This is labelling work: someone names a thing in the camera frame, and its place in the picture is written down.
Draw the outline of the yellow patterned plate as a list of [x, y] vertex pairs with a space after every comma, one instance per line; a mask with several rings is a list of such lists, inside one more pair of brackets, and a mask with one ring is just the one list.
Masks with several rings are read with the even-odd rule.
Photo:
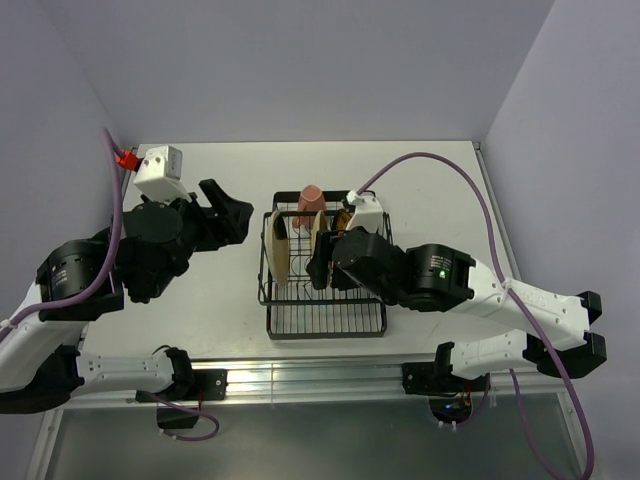
[[331, 229], [335, 231], [346, 231], [352, 214], [345, 209], [339, 210], [332, 218]]

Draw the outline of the cream plate small motifs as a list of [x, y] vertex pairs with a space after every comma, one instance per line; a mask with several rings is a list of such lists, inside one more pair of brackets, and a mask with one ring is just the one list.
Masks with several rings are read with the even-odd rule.
[[313, 260], [320, 255], [321, 252], [321, 237], [324, 232], [328, 230], [327, 216], [324, 210], [318, 211], [314, 217], [311, 227], [311, 257]]

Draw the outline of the pink floral mug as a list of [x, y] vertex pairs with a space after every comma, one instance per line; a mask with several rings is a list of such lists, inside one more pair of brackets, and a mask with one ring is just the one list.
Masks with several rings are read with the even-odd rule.
[[323, 191], [316, 185], [307, 185], [301, 190], [298, 198], [298, 212], [310, 212], [310, 215], [294, 216], [291, 221], [296, 229], [300, 227], [310, 228], [318, 211], [326, 209], [326, 200]]

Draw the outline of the cream plate green brushstroke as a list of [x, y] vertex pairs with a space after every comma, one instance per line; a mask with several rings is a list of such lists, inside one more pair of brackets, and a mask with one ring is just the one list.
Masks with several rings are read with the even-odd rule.
[[274, 211], [267, 222], [265, 249], [270, 273], [279, 287], [288, 283], [290, 243], [282, 212]]

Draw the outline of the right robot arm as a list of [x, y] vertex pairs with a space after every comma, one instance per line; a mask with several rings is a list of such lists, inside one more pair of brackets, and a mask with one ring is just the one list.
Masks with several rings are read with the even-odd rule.
[[604, 337], [590, 329], [602, 314], [599, 294], [563, 296], [499, 280], [487, 265], [445, 245], [402, 250], [361, 227], [324, 230], [311, 237], [306, 271], [315, 289], [337, 274], [340, 285], [361, 287], [389, 306], [464, 314], [507, 327], [483, 340], [444, 342], [431, 362], [404, 364], [408, 394], [481, 391], [490, 373], [529, 366], [549, 377], [565, 371], [580, 379], [607, 359]]

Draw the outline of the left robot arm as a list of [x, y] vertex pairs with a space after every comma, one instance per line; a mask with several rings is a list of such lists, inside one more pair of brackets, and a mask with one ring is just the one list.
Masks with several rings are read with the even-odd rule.
[[93, 237], [68, 241], [36, 272], [23, 305], [1, 328], [1, 411], [34, 414], [74, 397], [133, 391], [181, 400], [193, 391], [188, 353], [162, 347], [146, 357], [83, 352], [82, 331], [131, 301], [147, 304], [184, 274], [196, 252], [244, 242], [254, 207], [230, 197], [213, 179], [168, 203], [142, 196], [133, 209]]

